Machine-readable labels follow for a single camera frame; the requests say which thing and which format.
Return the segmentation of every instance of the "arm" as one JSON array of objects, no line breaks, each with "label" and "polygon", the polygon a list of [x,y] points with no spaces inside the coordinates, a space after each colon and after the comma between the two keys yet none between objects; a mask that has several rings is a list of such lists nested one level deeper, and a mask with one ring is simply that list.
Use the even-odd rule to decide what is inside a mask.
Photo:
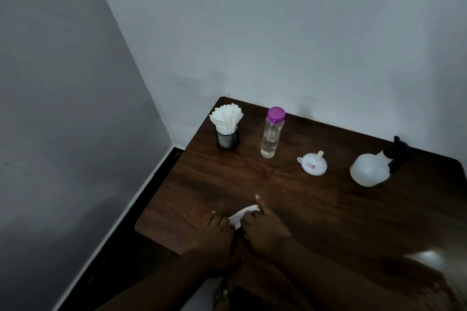
[{"label": "arm", "polygon": [[179,310],[201,284],[233,266],[230,256],[235,229],[217,215],[207,220],[190,249],[173,263],[123,291],[97,311]]},{"label": "arm", "polygon": [[323,310],[413,310],[410,299],[313,253],[293,239],[287,226],[256,196],[261,213],[246,213],[242,227],[253,249],[275,264]]}]

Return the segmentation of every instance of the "stack of paper napkins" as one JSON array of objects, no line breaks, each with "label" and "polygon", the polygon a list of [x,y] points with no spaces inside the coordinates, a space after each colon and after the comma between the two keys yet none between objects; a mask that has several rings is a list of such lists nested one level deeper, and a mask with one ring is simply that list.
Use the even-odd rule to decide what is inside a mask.
[{"label": "stack of paper napkins", "polygon": [[242,117],[242,109],[234,103],[216,107],[213,113],[209,115],[211,122],[216,126],[216,130],[225,136],[237,130],[237,124]]}]

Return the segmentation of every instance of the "white wall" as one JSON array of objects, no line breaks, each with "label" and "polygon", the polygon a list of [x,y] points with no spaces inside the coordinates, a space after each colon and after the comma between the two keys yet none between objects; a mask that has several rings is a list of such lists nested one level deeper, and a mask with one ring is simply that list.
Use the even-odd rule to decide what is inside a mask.
[{"label": "white wall", "polygon": [[170,147],[105,0],[0,0],[0,310],[50,311]]},{"label": "white wall", "polygon": [[176,144],[219,96],[467,163],[467,0],[108,0]]}]

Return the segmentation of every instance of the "white tissue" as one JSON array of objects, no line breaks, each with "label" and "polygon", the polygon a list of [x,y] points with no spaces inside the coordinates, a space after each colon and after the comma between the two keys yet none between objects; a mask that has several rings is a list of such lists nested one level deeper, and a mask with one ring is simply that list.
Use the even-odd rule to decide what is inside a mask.
[{"label": "white tissue", "polygon": [[237,130],[237,124],[242,117],[242,109],[234,103],[216,107],[213,113],[209,115],[211,122],[216,126],[216,130],[225,136]]},{"label": "white tissue", "polygon": [[243,218],[243,214],[245,214],[246,212],[254,212],[255,210],[260,210],[260,208],[258,207],[258,204],[239,210],[234,215],[229,217],[230,224],[235,225],[235,230],[237,230],[240,227],[240,219]]}]

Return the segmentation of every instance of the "brown tabletop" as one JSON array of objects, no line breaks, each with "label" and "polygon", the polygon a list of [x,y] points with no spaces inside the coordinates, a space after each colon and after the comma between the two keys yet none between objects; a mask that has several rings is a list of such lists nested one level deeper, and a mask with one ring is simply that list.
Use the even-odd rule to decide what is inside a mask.
[{"label": "brown tabletop", "polygon": [[[238,148],[219,149],[207,117],[137,221],[138,232],[181,254],[212,210],[230,216],[259,194],[297,240],[385,288],[413,295],[443,282],[440,272],[404,257],[416,254],[467,290],[467,182],[458,161],[414,149],[415,161],[388,181],[362,187],[350,177],[353,161],[391,142],[287,114],[276,155],[266,159],[260,145],[268,109],[226,97],[215,107],[232,102],[244,113]],[[310,176],[296,159],[319,150],[328,169]],[[247,248],[242,239],[238,245]],[[287,278],[252,253],[232,278],[307,308]]]}]

